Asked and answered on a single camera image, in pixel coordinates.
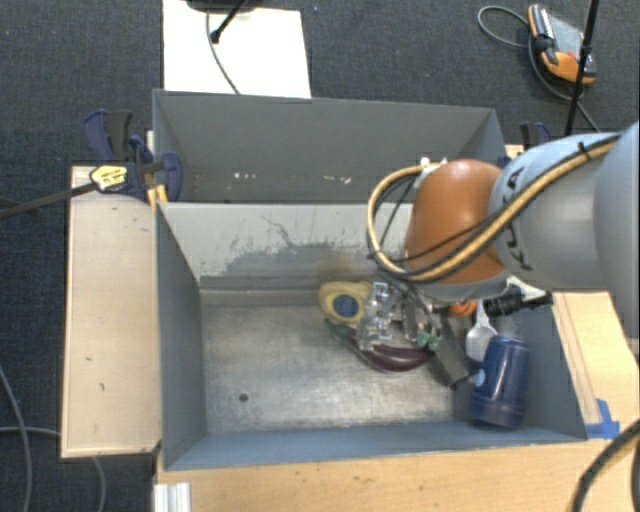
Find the bin floor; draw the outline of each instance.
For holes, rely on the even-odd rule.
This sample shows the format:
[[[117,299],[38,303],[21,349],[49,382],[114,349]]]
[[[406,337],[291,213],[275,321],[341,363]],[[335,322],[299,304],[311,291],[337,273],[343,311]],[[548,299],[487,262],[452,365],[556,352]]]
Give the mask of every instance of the bin floor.
[[[203,305],[210,434],[452,419],[428,366],[373,370],[323,320],[317,306]]]

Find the blue bottle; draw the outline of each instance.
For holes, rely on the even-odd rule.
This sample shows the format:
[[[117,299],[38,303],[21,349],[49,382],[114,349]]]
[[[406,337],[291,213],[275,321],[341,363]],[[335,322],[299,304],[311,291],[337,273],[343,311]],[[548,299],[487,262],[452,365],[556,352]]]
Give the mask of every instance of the blue bottle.
[[[522,423],[530,353],[523,341],[491,338],[469,402],[471,416],[508,428]]]

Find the black cable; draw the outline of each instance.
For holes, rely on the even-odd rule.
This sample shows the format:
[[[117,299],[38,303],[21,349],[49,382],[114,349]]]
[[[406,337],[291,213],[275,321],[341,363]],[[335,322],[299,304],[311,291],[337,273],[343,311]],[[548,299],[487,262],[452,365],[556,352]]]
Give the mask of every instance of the black cable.
[[[397,259],[391,258],[391,261],[393,263],[407,263],[409,261],[413,261],[413,260],[417,260],[418,258],[422,258],[423,256],[426,256],[427,254],[431,254],[432,252],[437,251],[441,247],[444,247],[445,245],[457,240],[461,236],[468,235],[472,231],[478,229],[483,224],[483,222],[478,222],[477,224],[474,224],[473,226],[471,226],[471,227],[469,227],[467,229],[463,229],[462,231],[458,231],[455,235],[451,235],[449,238],[445,238],[444,240],[442,240],[441,242],[438,242],[433,247],[429,247],[428,249],[425,249],[424,251],[420,251],[420,252],[418,252],[416,254],[412,254],[411,256],[407,256],[405,258],[397,258]]]
[[[24,512],[28,512],[29,506],[31,505],[31,494],[33,492],[33,459],[31,458],[31,443],[29,443],[29,436],[27,435],[27,427],[24,424],[22,411],[20,411],[20,406],[18,405],[16,396],[13,394],[13,390],[9,385],[9,380],[7,379],[7,376],[2,369],[2,365],[0,365],[0,381],[2,381],[4,391],[9,398],[9,403],[11,404],[11,408],[13,409],[13,414],[15,415],[16,421],[18,422],[17,430],[18,432],[20,432],[20,436],[22,437],[22,446],[24,448],[24,460],[26,463],[27,473],[26,489],[24,491],[24,506],[22,507],[22,510]]]
[[[499,5],[487,5],[486,7],[483,7],[482,9],[480,9],[478,11],[478,16],[476,18],[477,21],[478,21],[478,26],[480,27],[480,30],[482,30],[485,34],[487,34],[491,39],[493,39],[495,41],[498,41],[499,43],[505,44],[507,46],[511,46],[512,48],[525,49],[527,47],[527,45],[519,44],[519,43],[516,43],[516,42],[513,42],[513,41],[509,41],[508,39],[504,39],[504,38],[502,38],[500,36],[497,36],[491,30],[489,30],[489,28],[487,28],[487,26],[482,21],[482,15],[485,12],[489,12],[489,11],[498,11],[498,12],[504,12],[506,14],[509,14],[510,16],[512,16],[515,19],[517,19],[520,23],[522,23],[525,27],[527,27],[527,31],[528,31],[529,30],[529,23],[527,22],[527,20],[525,20],[517,12],[512,11],[511,9],[507,9],[506,7],[501,7]]]
[[[472,253],[470,253],[463,261],[461,261],[457,266],[452,267],[451,269],[449,269],[448,271],[442,273],[441,275],[439,275],[436,278],[433,278],[431,280],[426,280],[423,278],[416,278],[414,276],[417,276],[419,274],[422,274],[424,272],[428,272],[430,270],[432,270],[433,268],[436,268],[444,263],[447,262],[447,260],[451,259],[452,257],[454,257],[456,255],[456,253],[461,252],[463,250],[465,250],[469,245],[474,244],[476,242],[476,238],[483,233],[486,228],[488,226],[490,226],[498,217],[500,217],[504,211],[506,211],[507,208],[510,208],[512,204],[516,203],[516,201],[518,201],[520,199],[520,197],[522,195],[524,195],[525,193],[528,193],[529,189],[536,186],[537,183],[545,180],[545,177],[551,173],[552,171],[554,171],[555,169],[570,163],[572,160],[575,160],[576,158],[579,158],[581,154],[586,153],[588,151],[594,151],[596,149],[598,149],[601,146],[606,146],[607,144],[610,144],[612,142],[614,142],[615,140],[618,139],[618,135],[612,135],[610,137],[607,137],[603,140],[599,140],[594,142],[593,144],[589,145],[589,146],[584,146],[581,145],[579,146],[578,151],[567,155],[565,158],[563,158],[562,160],[556,162],[554,165],[552,165],[551,167],[547,168],[546,170],[544,170],[543,172],[541,172],[531,183],[529,183],[525,188],[521,189],[520,191],[518,191],[516,194],[514,194],[512,196],[512,198],[509,200],[509,202],[507,202],[506,204],[503,204],[501,208],[499,208],[498,210],[496,210],[495,212],[493,212],[491,215],[487,216],[485,218],[485,220],[480,223],[480,225],[478,226],[478,228],[475,230],[475,232],[472,234],[472,236],[470,236],[469,238],[467,238],[466,240],[464,240],[463,242],[461,242],[458,246],[456,246],[455,248],[453,248],[452,250],[450,250],[447,254],[443,255],[441,258],[439,258],[438,260],[436,260],[435,262],[426,265],[424,267],[420,267],[418,269],[415,270],[407,270],[407,271],[403,271],[403,272],[396,272],[392,269],[388,269],[385,268],[386,265],[380,260],[379,257],[379,253],[382,251],[375,251],[373,250],[373,247],[371,246],[371,240],[370,237],[367,237],[368,240],[368,247],[369,247],[369,254],[371,257],[373,257],[373,259],[376,261],[377,265],[379,267],[383,267],[385,268],[385,271],[390,274],[393,275],[394,277],[396,277],[399,280],[404,280],[404,281],[417,281],[420,283],[427,283],[427,282],[432,282],[432,281],[439,281],[442,279],[445,279],[446,277],[448,277],[449,275],[457,272],[458,270],[460,270],[460,268],[462,268],[465,265],[468,265],[469,263],[471,263],[472,261],[474,261],[484,250],[486,250],[486,248],[491,245],[491,243],[493,243],[493,240],[487,240],[486,242],[484,242],[482,245],[476,247]],[[567,174],[563,174],[561,175],[559,178],[555,178],[552,181],[549,181],[543,188],[541,188],[540,190],[538,190],[534,195],[532,195],[530,198],[528,198],[526,203],[523,203],[519,208],[519,210],[517,211],[517,213],[513,216],[513,218],[511,218],[509,220],[509,222],[507,222],[500,231],[498,231],[495,235],[494,235],[494,239],[496,237],[498,237],[503,231],[504,229],[506,229],[511,222],[513,222],[513,220],[515,218],[517,218],[528,206],[529,204],[531,204],[532,201],[534,201],[544,190],[546,190],[546,187],[548,187],[549,185],[555,183],[555,181],[557,181],[557,179],[561,179],[562,177],[566,176]],[[375,219],[375,213],[376,213],[376,209],[374,208],[373,210],[373,217]]]
[[[34,199],[33,201],[29,201],[27,203],[20,203],[16,206],[12,206],[11,208],[0,210],[0,220],[19,215],[21,213],[29,213],[33,210],[37,210],[38,208],[42,208],[43,206],[49,206],[51,204],[57,203],[58,201],[65,201],[66,199],[71,199],[72,197],[78,197],[83,194],[87,194],[88,192],[93,192],[95,189],[96,186],[92,182],[85,185],[80,185],[79,187],[63,190],[62,192],[56,192],[55,194],[50,194],[39,199]]]
[[[542,73],[540,73],[540,70],[538,69],[538,65],[536,64],[536,58],[535,55],[533,53],[533,43],[534,40],[533,38],[531,38],[529,40],[529,62],[531,62],[531,67],[533,68],[534,74],[536,75],[536,77],[538,78],[538,80],[540,81],[540,83],[544,86],[544,88],[549,91],[551,94],[553,94],[556,98],[560,98],[564,101],[571,101],[572,100],[572,96],[568,95],[568,94],[564,94],[560,91],[558,91],[555,87],[552,87],[549,82],[547,81],[547,79],[542,76]],[[584,99],[584,91],[581,92],[581,94],[578,97],[579,100]],[[585,118],[585,120],[587,121],[587,123],[589,123],[589,126],[591,126],[591,128],[593,129],[593,131],[599,132],[600,129],[598,128],[598,126],[593,122],[593,119],[591,118],[591,116],[587,113],[587,111],[585,110],[584,106],[582,105],[582,103],[580,103],[580,101],[578,101],[578,110],[580,110],[580,113],[582,114],[582,116]]]
[[[229,84],[229,86],[231,87],[231,89],[233,89],[233,92],[236,94],[241,94],[240,91],[238,90],[238,88],[236,87],[236,84],[233,83],[233,80],[231,80],[231,77],[227,74],[227,71],[225,70],[224,66],[222,65],[222,62],[220,62],[220,58],[218,57],[218,52],[216,51],[215,45],[217,44],[216,42],[211,40],[211,29],[209,27],[209,13],[205,14],[205,28],[207,31],[207,41],[209,42],[209,48],[211,49],[211,54],[213,55],[214,60],[216,61],[216,64],[218,65],[218,69],[220,69],[220,72],[222,73],[222,76],[224,77],[224,79],[227,81],[227,83]]]
[[[409,179],[407,180],[408,181],[407,187],[402,192],[402,195],[400,196],[400,198],[396,201],[396,204],[393,207],[393,211],[391,212],[391,215],[389,217],[389,220],[387,221],[387,225],[385,226],[384,231],[382,232],[382,235],[380,236],[380,247],[382,247],[382,244],[384,243],[384,239],[387,237],[387,233],[389,232],[389,229],[391,228],[391,224],[393,224],[393,219],[395,219],[396,214],[398,213],[398,210],[400,209],[400,206],[402,205],[402,203],[404,203],[404,200],[409,195],[409,192],[411,192],[411,189],[413,188],[413,184],[415,183],[416,178],[417,178],[417,176],[409,176]]]
[[[533,42],[534,42],[533,37],[530,37],[529,38],[529,44],[525,45],[525,44],[519,44],[519,43],[515,43],[513,41],[509,41],[507,39],[504,39],[504,38],[494,34],[485,25],[484,21],[482,20],[482,15],[485,12],[489,12],[489,11],[499,11],[499,12],[504,12],[506,14],[509,14],[513,18],[517,19],[520,23],[525,25],[527,27],[527,30],[530,30],[529,29],[529,23],[527,22],[527,20],[525,20],[522,16],[520,16],[518,13],[512,11],[511,9],[507,9],[506,7],[501,7],[499,5],[488,5],[486,7],[483,7],[482,9],[480,9],[478,11],[478,15],[476,17],[476,19],[478,21],[478,26],[480,27],[480,30],[482,30],[491,39],[493,39],[495,41],[498,41],[499,43],[502,43],[504,45],[510,46],[512,48],[527,49],[528,52],[529,52],[529,60],[531,62],[531,67],[533,67],[533,71],[534,71],[536,77],[538,78],[538,80],[540,80],[540,82],[542,83],[542,85],[547,89],[547,91],[549,91],[554,96],[556,96],[558,98],[561,98],[561,99],[563,99],[565,101],[571,102],[573,100],[573,91],[570,91],[570,92],[572,92],[571,95],[567,95],[567,94],[561,93],[560,91],[556,90],[554,87],[549,85],[548,81],[540,73],[540,70],[538,69],[538,65],[536,64],[536,61],[535,61],[535,56],[533,54]],[[587,123],[589,123],[589,126],[591,126],[591,128],[594,131],[599,132],[600,129],[594,123],[594,121],[591,118],[591,116],[587,113],[587,111],[585,110],[584,106],[579,101],[579,100],[581,100],[583,98],[584,98],[584,91],[581,90],[580,94],[578,95],[577,108],[580,111],[580,113],[582,114],[582,116],[584,117],[584,119],[587,121]]]
[[[0,434],[20,434],[22,437],[22,444],[24,446],[24,459],[26,464],[26,473],[27,473],[27,482],[25,489],[25,497],[24,504],[22,510],[24,512],[28,512],[31,506],[31,496],[33,494],[33,459],[31,457],[31,444],[29,442],[29,433],[32,434],[41,434],[48,435],[52,437],[60,437],[60,434],[55,430],[49,430],[46,428],[37,428],[37,427],[27,427],[24,423],[24,417],[22,415],[22,411],[20,410],[20,406],[18,405],[18,401],[9,385],[9,380],[7,379],[2,366],[0,365],[0,382],[2,382],[2,386],[4,387],[5,393],[9,398],[9,403],[11,404],[11,408],[13,409],[13,413],[16,417],[16,421],[18,422],[17,427],[0,427]],[[100,461],[95,457],[91,457],[93,464],[96,467],[96,471],[98,472],[98,477],[100,479],[100,503],[98,505],[98,512],[102,512],[104,510],[104,505],[107,500],[107,479],[104,475],[104,470],[102,469],[102,465]]]
[[[40,434],[44,436],[50,436],[59,438],[60,432],[56,432],[55,430],[49,430],[48,428],[38,428],[38,427],[25,427],[25,430],[29,434]],[[0,427],[0,434],[18,434],[21,433],[20,427]],[[107,501],[107,477],[104,474],[104,469],[102,468],[102,464],[96,457],[91,457],[91,462],[96,467],[96,472],[98,473],[98,479],[100,480],[100,501],[98,503],[97,512],[103,512],[104,506]]]
[[[598,475],[602,472],[602,469],[609,461],[613,459],[613,457],[615,457],[616,454],[618,454],[623,448],[625,448],[628,443],[633,442],[636,438],[639,437],[640,419],[636,420],[631,424],[631,426],[618,434],[618,436],[616,436],[616,438],[611,441],[611,443],[604,449],[604,451],[600,455],[598,455],[596,460],[593,461],[593,463],[583,473],[582,477],[580,477],[578,488],[571,505],[571,512],[580,512],[582,510],[584,501],[587,497],[587,493],[589,492],[589,489],[593,485]],[[636,511],[639,510],[637,508],[637,503],[634,503],[634,507],[636,507]]]
[[[227,17],[223,20],[223,22],[220,24],[220,26],[215,29],[213,32],[209,32],[209,30],[207,30],[207,34],[209,37],[209,40],[213,43],[213,44],[218,44],[220,42],[220,37],[222,37],[222,32],[224,32],[224,29],[227,28],[227,25],[229,25],[229,23],[231,23],[231,21],[233,20],[233,18],[236,17],[236,14],[238,14],[238,11],[242,8],[242,6],[247,2],[247,0],[240,0],[233,9],[231,9],[231,12],[229,14],[227,14]]]

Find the yellow object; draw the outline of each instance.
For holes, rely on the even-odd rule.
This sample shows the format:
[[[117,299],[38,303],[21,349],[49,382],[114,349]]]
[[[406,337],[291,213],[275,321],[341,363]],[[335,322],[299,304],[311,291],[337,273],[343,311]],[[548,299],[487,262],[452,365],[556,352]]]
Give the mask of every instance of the yellow object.
[[[127,184],[127,168],[121,165],[102,165],[94,169],[90,176],[102,192]]]
[[[332,281],[320,287],[318,300],[330,320],[351,324],[362,317],[370,291],[371,283],[367,281]]]
[[[158,192],[158,201],[160,201],[161,203],[168,203],[169,198],[167,197],[167,189],[164,187],[164,185],[158,185],[156,187],[156,190]]]

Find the metal stand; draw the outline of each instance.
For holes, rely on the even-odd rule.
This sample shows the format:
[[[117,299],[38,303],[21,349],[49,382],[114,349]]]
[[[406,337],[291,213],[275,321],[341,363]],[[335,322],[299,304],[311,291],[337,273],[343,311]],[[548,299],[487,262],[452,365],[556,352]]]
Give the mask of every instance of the metal stand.
[[[587,16],[587,26],[584,31],[584,37],[582,38],[582,46],[580,47],[580,65],[578,66],[578,76],[576,77],[576,87],[573,90],[573,96],[571,98],[571,106],[569,107],[569,115],[567,117],[567,124],[565,126],[565,136],[571,135],[573,132],[573,122],[576,117],[576,110],[578,109],[578,102],[582,95],[582,79],[584,78],[584,68],[587,64],[587,58],[591,54],[591,39],[593,38],[593,29],[596,24],[596,16],[598,14],[598,4],[600,0],[591,0],[589,5],[589,14]]]

